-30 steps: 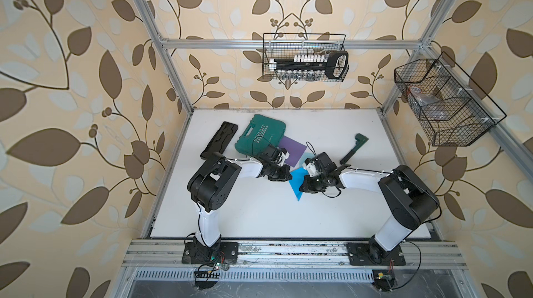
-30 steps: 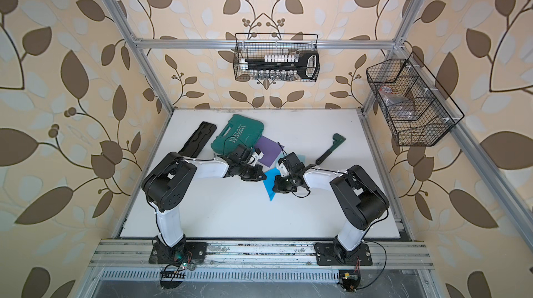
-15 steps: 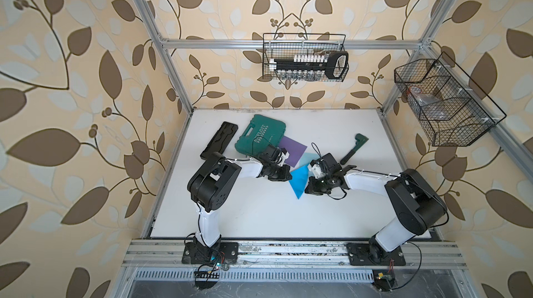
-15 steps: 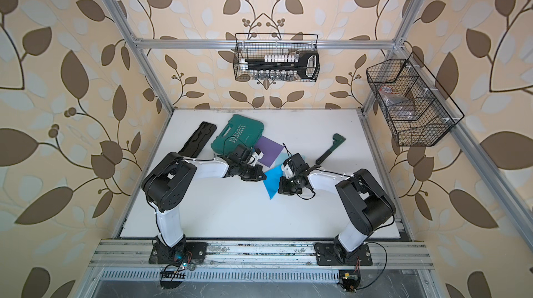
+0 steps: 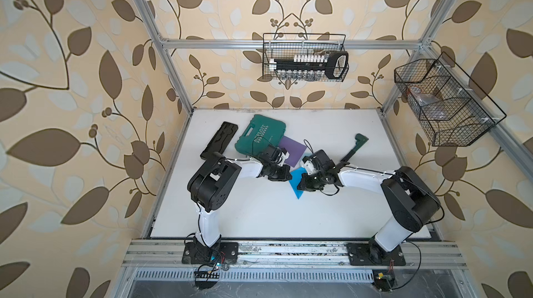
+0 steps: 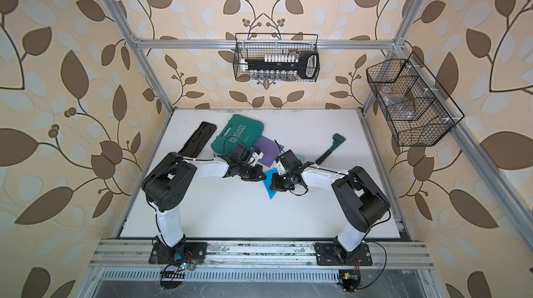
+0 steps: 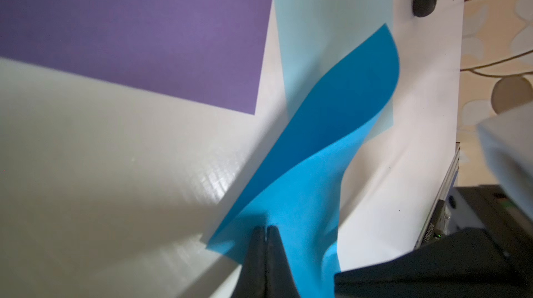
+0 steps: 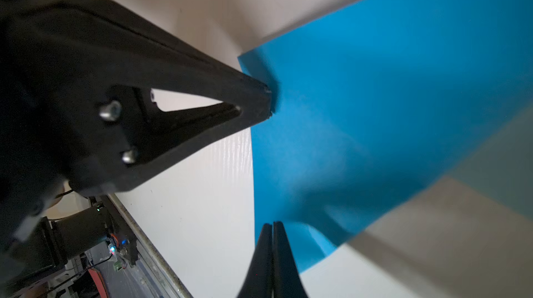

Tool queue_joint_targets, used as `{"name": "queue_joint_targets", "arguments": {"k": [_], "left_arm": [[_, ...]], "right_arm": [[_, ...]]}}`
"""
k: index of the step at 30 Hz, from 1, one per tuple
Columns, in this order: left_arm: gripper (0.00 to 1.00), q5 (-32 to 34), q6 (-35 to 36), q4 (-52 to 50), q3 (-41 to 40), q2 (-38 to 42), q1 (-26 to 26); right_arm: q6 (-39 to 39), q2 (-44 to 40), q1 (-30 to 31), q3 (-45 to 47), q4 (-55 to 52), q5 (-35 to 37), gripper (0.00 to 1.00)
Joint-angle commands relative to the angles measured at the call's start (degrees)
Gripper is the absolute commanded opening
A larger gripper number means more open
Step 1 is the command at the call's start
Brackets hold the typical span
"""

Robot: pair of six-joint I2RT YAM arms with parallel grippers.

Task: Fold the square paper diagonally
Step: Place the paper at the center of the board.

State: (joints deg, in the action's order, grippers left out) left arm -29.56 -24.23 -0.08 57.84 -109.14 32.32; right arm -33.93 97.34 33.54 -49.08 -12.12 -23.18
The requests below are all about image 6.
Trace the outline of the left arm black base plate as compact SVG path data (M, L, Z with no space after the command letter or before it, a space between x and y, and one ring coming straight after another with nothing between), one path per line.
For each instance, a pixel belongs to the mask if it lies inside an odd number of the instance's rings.
M149 263L157 265L202 263L207 255L207 246L207 243L180 242L169 248L158 239L153 239Z

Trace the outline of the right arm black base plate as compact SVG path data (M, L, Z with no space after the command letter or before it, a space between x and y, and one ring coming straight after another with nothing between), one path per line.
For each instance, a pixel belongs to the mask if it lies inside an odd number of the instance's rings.
M373 260L367 244L362 243L352 252L346 252L337 243L315 243L318 266L372 266Z

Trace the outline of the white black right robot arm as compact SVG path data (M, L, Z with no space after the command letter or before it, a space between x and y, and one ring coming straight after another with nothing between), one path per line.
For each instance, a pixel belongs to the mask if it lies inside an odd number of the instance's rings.
M334 239L338 259L346 259L362 245L379 220L390 211L389 199L361 166L343 172L303 163L291 151L283 152L275 160L277 172L272 174L270 189L276 192L296 193L302 196L311 188L334 193L347 223Z

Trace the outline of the light blue square paper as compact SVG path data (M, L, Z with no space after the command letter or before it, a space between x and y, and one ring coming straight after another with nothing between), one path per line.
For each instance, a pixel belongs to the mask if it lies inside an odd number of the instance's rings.
M296 155L296 157L301 163L306 163L307 162L305 155Z

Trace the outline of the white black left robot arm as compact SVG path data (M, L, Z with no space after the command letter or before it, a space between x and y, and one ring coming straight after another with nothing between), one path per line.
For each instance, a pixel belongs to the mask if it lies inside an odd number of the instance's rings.
M264 181L267 176L258 163L263 156L258 148L243 145L229 155L214 159L168 153L142 182L147 203L155 211L159 241L170 249L185 242L179 204L194 180L238 176L243 181Z

